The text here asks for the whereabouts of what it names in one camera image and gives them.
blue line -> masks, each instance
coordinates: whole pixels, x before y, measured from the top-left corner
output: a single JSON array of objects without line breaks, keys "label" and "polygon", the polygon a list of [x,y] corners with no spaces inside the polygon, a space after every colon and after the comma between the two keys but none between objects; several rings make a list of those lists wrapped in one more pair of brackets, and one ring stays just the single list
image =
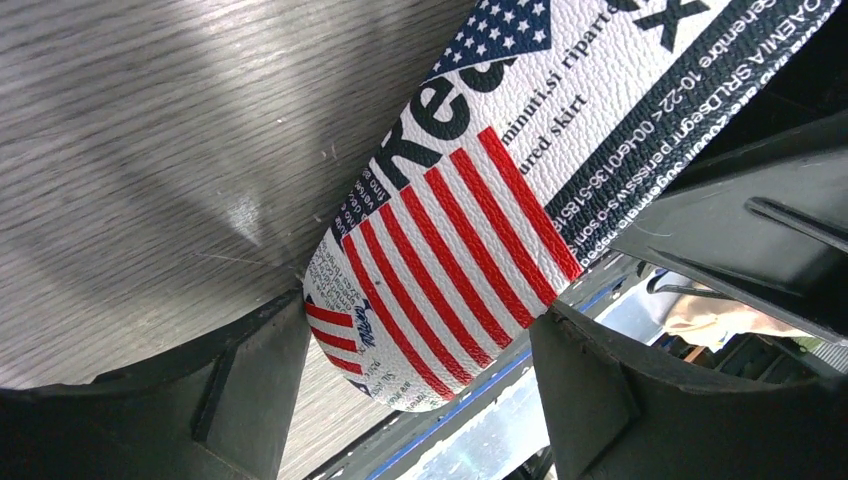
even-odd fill
[{"label": "blue line", "polygon": [[[588,302],[586,302],[586,304],[585,304],[585,305],[583,305],[582,307],[580,307],[580,308],[579,308],[580,312],[585,312],[586,310],[588,310],[588,309],[592,308],[592,307],[593,307],[596,303],[598,303],[598,302],[599,302],[599,301],[600,301],[600,300],[604,297],[604,295],[608,294],[608,293],[609,293],[609,292],[610,292],[613,288],[615,288],[615,286],[616,286],[616,285],[618,285],[620,282],[621,282],[621,280],[618,280],[617,282],[613,282],[613,283],[611,283],[609,286],[607,286],[606,288],[604,288],[603,290],[599,291],[599,292],[598,292],[598,293],[597,293],[594,297],[592,297],[592,298],[591,298]],[[444,416],[444,418],[442,418],[441,420],[439,420],[439,422],[438,422],[438,423],[436,423],[435,425],[433,425],[432,427],[430,427],[429,429],[427,429],[427,431],[426,431],[426,432],[424,432],[424,433],[422,433],[421,435],[419,435],[419,436],[418,436],[418,438],[416,438],[415,440],[413,440],[413,441],[409,442],[408,444],[406,444],[406,446],[404,446],[403,448],[401,448],[400,450],[398,450],[398,451],[397,451],[394,455],[392,455],[391,457],[389,457],[389,459],[388,459],[388,460],[386,460],[386,463],[384,463],[384,464],[383,464],[383,465],[381,465],[379,468],[377,468],[376,470],[374,470],[374,471],[371,473],[371,475],[369,475],[369,476],[368,476],[368,479],[367,479],[367,480],[375,480],[375,479],[376,479],[377,477],[379,477],[380,475],[382,475],[382,474],[386,473],[386,470],[388,470],[388,469],[390,469],[392,466],[394,466],[394,464],[395,464],[395,463],[397,463],[397,462],[398,462],[401,458],[403,458],[403,457],[404,457],[407,453],[409,453],[410,451],[412,451],[413,449],[415,449],[415,447],[417,447],[418,445],[421,445],[421,443],[422,443],[422,442],[424,442],[424,440],[427,440],[427,439],[430,437],[430,435],[432,435],[433,433],[435,433],[435,432],[436,432],[436,430],[438,430],[438,429],[442,428],[442,426],[443,426],[443,425],[445,425],[445,424],[446,424],[446,423],[447,423],[450,419],[452,419],[453,417],[457,416],[457,415],[459,414],[459,412],[461,412],[462,410],[464,410],[464,409],[465,409],[465,407],[467,407],[467,406],[468,406],[471,402],[473,402],[473,401],[474,401],[477,397],[479,397],[480,395],[482,395],[482,394],[486,393],[486,392],[487,392],[490,388],[492,388],[492,386],[494,386],[497,382],[499,382],[499,381],[500,381],[500,379],[504,378],[504,377],[505,377],[506,375],[508,375],[510,372],[512,372],[513,370],[515,370],[515,367],[517,367],[517,366],[518,366],[518,364],[520,364],[521,362],[523,362],[524,360],[526,360],[526,359],[527,359],[527,357],[529,357],[529,356],[530,356],[530,349],[526,350],[526,351],[525,351],[524,353],[522,353],[522,354],[521,354],[518,358],[516,358],[516,359],[515,359],[515,360],[513,360],[512,362],[508,363],[508,364],[507,364],[504,368],[502,368],[500,371],[498,371],[497,373],[495,373],[494,375],[492,375],[492,378],[490,378],[489,380],[487,380],[487,381],[486,381],[486,383],[484,383],[483,385],[481,385],[481,386],[480,386],[480,388],[478,388],[477,390],[475,390],[475,391],[474,391],[474,393],[472,393],[471,395],[469,395],[467,398],[465,398],[464,400],[461,400],[461,401],[459,402],[459,404],[458,404],[457,406],[455,406],[455,407],[453,408],[453,410],[451,410],[450,412],[448,412],[448,413]]]}]

